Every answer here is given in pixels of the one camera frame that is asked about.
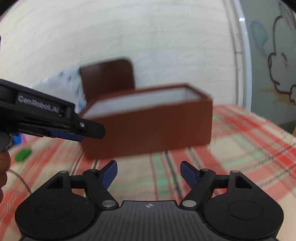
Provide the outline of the person's left hand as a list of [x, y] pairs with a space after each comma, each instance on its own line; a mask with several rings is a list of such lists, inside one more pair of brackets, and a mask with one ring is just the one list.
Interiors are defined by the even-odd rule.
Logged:
[[11, 166], [11, 157], [8, 151], [1, 152], [0, 154], [0, 203], [4, 198], [3, 187], [7, 183], [7, 172]]

